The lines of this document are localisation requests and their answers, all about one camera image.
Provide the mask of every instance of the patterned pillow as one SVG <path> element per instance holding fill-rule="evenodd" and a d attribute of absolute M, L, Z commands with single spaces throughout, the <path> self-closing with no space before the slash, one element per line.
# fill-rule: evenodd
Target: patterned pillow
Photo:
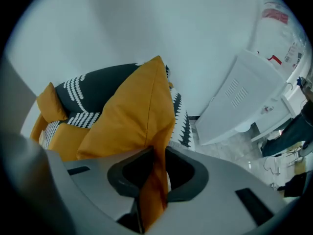
<path fill-rule="evenodd" d="M 90 129 L 99 117 L 100 112 L 71 113 L 69 114 L 67 120 L 55 121 L 48 124 L 47 128 L 45 129 L 46 142 L 43 147 L 48 149 L 50 141 L 61 123 L 67 123 L 77 127 Z"/>
<path fill-rule="evenodd" d="M 169 146 L 196 151 L 188 114 L 181 99 L 181 95 L 173 87 L 170 87 L 170 91 L 174 104 L 176 121 Z"/>
<path fill-rule="evenodd" d="M 126 64 L 89 72 L 56 87 L 68 112 L 102 112 L 103 106 L 138 65 Z"/>

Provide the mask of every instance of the floor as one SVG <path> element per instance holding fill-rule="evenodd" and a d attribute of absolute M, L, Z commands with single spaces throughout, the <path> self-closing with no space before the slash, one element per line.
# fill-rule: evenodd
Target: floor
<path fill-rule="evenodd" d="M 199 139 L 194 128 L 194 120 L 191 120 L 195 139 L 196 152 L 212 157 L 233 162 L 246 169 L 265 184 L 276 183 L 283 186 L 294 176 L 294 166 L 289 163 L 294 160 L 294 156 L 286 154 L 275 158 L 262 158 L 256 142 L 251 142 L 254 136 L 253 128 L 245 133 L 238 133 L 220 143 L 210 145 L 199 145 Z"/>

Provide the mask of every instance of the black object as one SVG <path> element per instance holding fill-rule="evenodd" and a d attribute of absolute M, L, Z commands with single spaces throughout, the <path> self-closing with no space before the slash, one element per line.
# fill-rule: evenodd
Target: black object
<path fill-rule="evenodd" d="M 136 198 L 153 166 L 153 147 L 124 159 L 108 170 L 108 181 L 122 196 Z"/>
<path fill-rule="evenodd" d="M 56 93 L 67 113 L 81 113 L 83 109 L 101 113 L 117 88 L 138 67 L 136 64 L 125 64 L 95 70 L 58 85 Z"/>
<path fill-rule="evenodd" d="M 206 167 L 171 147 L 167 147 L 165 152 L 166 171 L 170 177 L 172 188 L 167 194 L 167 202 L 193 199 L 209 181 Z"/>
<path fill-rule="evenodd" d="M 235 192 L 258 226 L 273 217 L 273 213 L 250 189 L 245 188 Z"/>
<path fill-rule="evenodd" d="M 298 197 L 303 193 L 307 178 L 307 172 L 295 175 L 290 181 L 285 183 L 284 197 Z"/>
<path fill-rule="evenodd" d="M 135 198 L 131 212 L 120 217 L 117 222 L 136 233 L 144 233 L 144 228 L 140 217 L 138 198 Z"/>
<path fill-rule="evenodd" d="M 69 170 L 67 170 L 67 172 L 69 173 L 70 176 L 72 176 L 72 175 L 75 175 L 75 174 L 78 174 L 78 173 L 82 173 L 82 172 L 85 172 L 85 171 L 88 171 L 88 170 L 90 170 L 89 167 L 81 166 L 81 167 L 69 169 Z"/>
<path fill-rule="evenodd" d="M 167 201 L 193 199 L 209 180 L 206 167 L 170 147 L 166 148 L 165 156 L 172 188 Z M 151 173 L 153 161 L 153 147 L 149 147 L 114 164 L 108 171 L 108 181 L 120 195 L 136 198 Z"/>
<path fill-rule="evenodd" d="M 189 116 L 189 120 L 198 120 L 200 116 Z"/>

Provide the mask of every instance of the white wall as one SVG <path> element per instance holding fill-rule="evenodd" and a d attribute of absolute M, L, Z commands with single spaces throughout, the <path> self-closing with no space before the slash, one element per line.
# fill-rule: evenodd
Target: white wall
<path fill-rule="evenodd" d="M 6 54 L 40 94 L 103 67 L 161 55 L 188 114 L 202 113 L 248 47 L 261 0 L 36 0 Z"/>

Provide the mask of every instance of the mustard cushion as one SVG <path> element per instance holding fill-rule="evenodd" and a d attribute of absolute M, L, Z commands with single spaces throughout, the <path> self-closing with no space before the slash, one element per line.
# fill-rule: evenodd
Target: mustard cushion
<path fill-rule="evenodd" d="M 44 92 L 37 97 L 37 104 L 41 114 L 48 123 L 67 119 L 67 115 L 52 83 L 49 83 Z"/>
<path fill-rule="evenodd" d="M 39 136 L 41 132 L 47 128 L 47 126 L 47 121 L 44 119 L 43 115 L 40 114 L 33 127 L 33 130 L 31 131 L 30 138 L 36 142 L 39 142 Z"/>
<path fill-rule="evenodd" d="M 76 153 L 89 129 L 61 123 L 52 137 L 49 150 L 57 151 L 63 162 L 77 160 Z"/>
<path fill-rule="evenodd" d="M 174 106 L 166 71 L 157 56 L 120 85 L 77 152 L 78 159 L 85 159 L 154 146 L 154 168 L 139 195 L 145 230 L 166 208 L 165 148 L 174 125 Z"/>

